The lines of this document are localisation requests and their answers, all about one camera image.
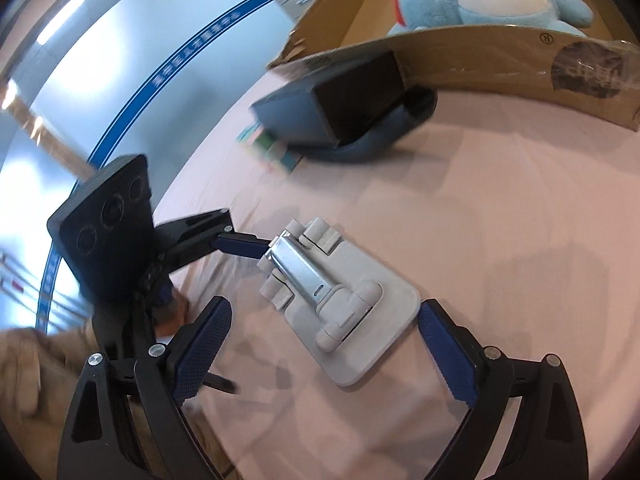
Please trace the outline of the left brown jacket forearm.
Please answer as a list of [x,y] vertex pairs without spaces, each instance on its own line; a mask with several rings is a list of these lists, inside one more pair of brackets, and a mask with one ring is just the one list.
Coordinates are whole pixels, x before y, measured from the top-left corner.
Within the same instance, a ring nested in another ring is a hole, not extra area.
[[33,328],[1,333],[1,420],[40,478],[56,477],[70,401],[98,351],[91,324],[54,335]]

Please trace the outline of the left hand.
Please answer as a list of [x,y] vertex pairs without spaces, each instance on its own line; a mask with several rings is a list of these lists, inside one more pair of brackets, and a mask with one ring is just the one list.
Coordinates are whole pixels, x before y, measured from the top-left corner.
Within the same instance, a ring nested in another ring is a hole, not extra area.
[[174,289],[168,304],[153,313],[155,337],[166,338],[175,335],[188,322],[189,308],[189,299]]

